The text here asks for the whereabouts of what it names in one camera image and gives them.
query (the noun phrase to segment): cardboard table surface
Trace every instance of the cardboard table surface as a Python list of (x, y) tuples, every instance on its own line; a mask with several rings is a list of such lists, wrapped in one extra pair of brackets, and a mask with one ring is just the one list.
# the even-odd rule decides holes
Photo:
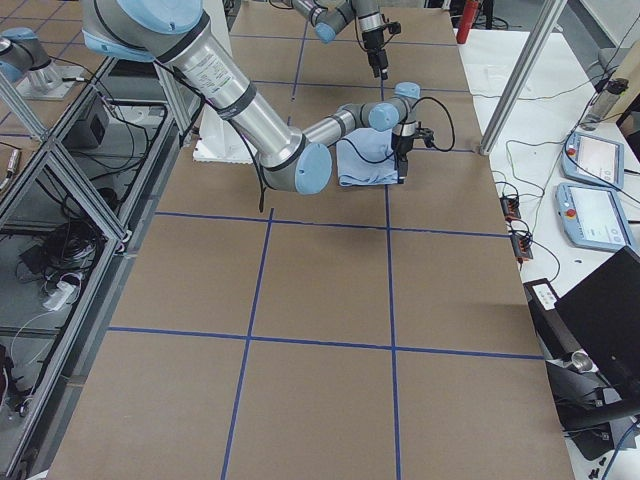
[(322, 45), (267, 4), (243, 3), (234, 57), (302, 128), (416, 81), (455, 150), (260, 213), (251, 166), (185, 149), (49, 478), (572, 478), (449, 19), (385, 12), (383, 88), (352, 30)]

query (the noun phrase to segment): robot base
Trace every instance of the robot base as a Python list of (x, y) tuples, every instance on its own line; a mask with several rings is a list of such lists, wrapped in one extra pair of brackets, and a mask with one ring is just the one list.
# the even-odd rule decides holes
[[(253, 145), (249, 143), (249, 146), (256, 154)], [(251, 163), (249, 152), (233, 127), (210, 110), (204, 112), (193, 159), (197, 162)]]
[[(57, 67), (58, 73), (62, 78), (75, 78), (79, 77), (84, 73), (84, 68), (82, 67)], [(26, 100), (52, 100), (52, 101), (61, 101), (67, 96), (67, 94), (74, 87), (76, 82), (62, 82), (62, 85), (54, 88), (53, 90), (43, 93), (39, 90), (36, 90), (31, 86), (31, 82), (29, 82), (28, 78), (22, 80), (16, 90), (22, 96), (22, 98)]]

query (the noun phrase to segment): white wall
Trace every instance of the white wall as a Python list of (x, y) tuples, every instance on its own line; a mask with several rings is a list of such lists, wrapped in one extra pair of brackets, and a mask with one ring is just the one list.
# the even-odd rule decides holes
[[(624, 34), (640, 15), (640, 0), (580, 0), (591, 13), (611, 41), (619, 45)], [(623, 47), (630, 47), (640, 39), (640, 21), (638, 21)]]

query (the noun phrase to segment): small black device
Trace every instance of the small black device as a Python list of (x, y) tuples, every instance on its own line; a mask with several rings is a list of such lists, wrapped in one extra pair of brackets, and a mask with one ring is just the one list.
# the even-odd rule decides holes
[(97, 148), (102, 143), (109, 126), (109, 116), (98, 95), (87, 106), (73, 124), (63, 140), (68, 149)]

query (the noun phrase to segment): white cable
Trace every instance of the white cable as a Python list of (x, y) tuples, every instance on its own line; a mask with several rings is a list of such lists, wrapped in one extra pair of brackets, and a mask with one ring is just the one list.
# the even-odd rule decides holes
[(22, 325), (22, 327), (20, 327), (20, 329), (18, 330), (18, 332), (15, 334), (15, 336), (11, 339), (11, 345), (9, 346), (9, 357), (11, 357), (11, 359), (13, 360), (13, 347), (15, 345), (16, 339), (20, 336), (20, 334), (29, 326), (31, 325), (33, 322), (35, 322), (37, 319), (45, 317), (47, 315), (50, 315), (52, 313), (55, 312), (44, 312), (41, 313), (40, 315), (36, 315), (35, 317), (33, 317), (31, 320), (29, 320), (27, 323), (25, 323), (24, 325)]

